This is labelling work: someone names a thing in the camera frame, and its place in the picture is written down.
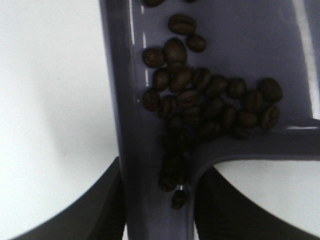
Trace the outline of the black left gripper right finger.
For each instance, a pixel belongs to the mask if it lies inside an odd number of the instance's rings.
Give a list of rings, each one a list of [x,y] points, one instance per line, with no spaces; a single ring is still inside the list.
[[[194,220],[201,240],[316,240],[267,212],[233,187],[215,168],[199,179]]]

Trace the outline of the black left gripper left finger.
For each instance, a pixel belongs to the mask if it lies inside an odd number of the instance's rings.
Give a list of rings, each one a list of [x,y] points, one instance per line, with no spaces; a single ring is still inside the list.
[[[79,199],[17,240],[120,240],[125,229],[125,193],[120,158]]]

